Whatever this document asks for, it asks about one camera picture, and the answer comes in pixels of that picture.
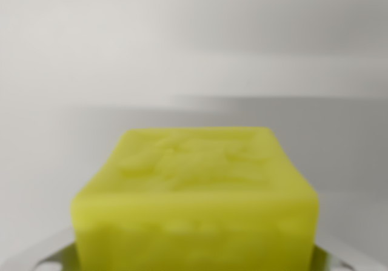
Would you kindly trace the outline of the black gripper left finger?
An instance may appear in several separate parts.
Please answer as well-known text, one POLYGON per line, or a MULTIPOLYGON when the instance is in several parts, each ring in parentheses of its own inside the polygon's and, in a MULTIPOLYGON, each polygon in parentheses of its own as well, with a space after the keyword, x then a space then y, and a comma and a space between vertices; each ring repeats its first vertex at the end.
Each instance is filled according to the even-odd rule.
POLYGON ((81 270, 74 241, 43 243, 38 247, 38 250, 41 253, 33 270, 81 270))

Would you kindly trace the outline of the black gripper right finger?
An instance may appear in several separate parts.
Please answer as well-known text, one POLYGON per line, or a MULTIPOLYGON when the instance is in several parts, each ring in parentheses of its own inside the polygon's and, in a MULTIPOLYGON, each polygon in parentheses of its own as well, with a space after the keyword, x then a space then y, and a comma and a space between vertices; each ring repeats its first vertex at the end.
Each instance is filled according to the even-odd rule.
POLYGON ((311 271, 354 271, 354 268, 315 245, 311 260, 311 271))

